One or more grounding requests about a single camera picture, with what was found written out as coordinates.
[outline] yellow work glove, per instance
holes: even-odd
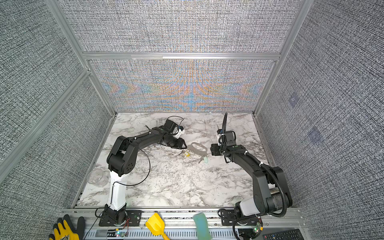
[[[49,235],[49,240],[82,240],[84,236],[85,219],[79,217],[77,229],[74,228],[70,216],[66,214],[63,219],[59,218],[57,224],[53,226],[53,234]]]

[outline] green sponge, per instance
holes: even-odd
[[[193,216],[193,221],[196,224],[198,240],[211,240],[212,236],[209,233],[208,221],[204,213],[199,213]]]

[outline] blue sticker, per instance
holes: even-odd
[[[322,141],[323,137],[321,136],[320,131],[317,129],[317,127],[313,127],[308,132],[308,137],[310,138],[311,142],[313,144],[317,144]]]
[[[296,104],[299,102],[299,96],[297,95],[296,92],[293,92],[292,95],[290,96],[288,102],[290,105],[294,108]]]

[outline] fabric wall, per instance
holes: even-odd
[[[48,239],[62,209],[75,199],[110,118],[85,79],[0,184],[2,239]]]
[[[279,53],[301,0],[59,0],[85,52]],[[91,60],[119,112],[252,111],[272,61]]]
[[[1,162],[83,68],[44,0],[0,13]]]
[[[44,0],[0,2],[0,162],[83,70]],[[0,183],[0,238],[48,239],[70,207],[110,115],[82,82]]]
[[[280,52],[301,0],[59,0],[85,51]]]
[[[315,0],[259,116],[313,239],[382,239],[383,12]]]
[[[252,111],[271,60],[91,60],[118,112]]]

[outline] marble tabletop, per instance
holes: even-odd
[[[95,169],[109,176],[106,158],[119,136],[131,137],[161,126],[167,117],[184,118],[185,134],[181,137],[189,145],[203,144],[208,149],[208,163],[199,163],[200,157],[179,155],[181,150],[160,144],[144,148],[151,161],[151,172],[141,184],[127,187],[127,206],[147,207],[225,207],[252,196],[252,178],[235,163],[226,164],[223,156],[212,156],[210,145],[216,143],[216,131],[221,129],[224,114],[220,113],[121,113],[118,114]],[[171,118],[175,122],[181,119]],[[229,113],[227,130],[236,132],[237,144],[244,145],[249,153],[267,162],[252,115]],[[145,178],[149,170],[147,157],[139,151],[136,166],[128,176],[128,184]],[[97,187],[87,183],[78,206],[103,206],[108,201],[110,183]]]

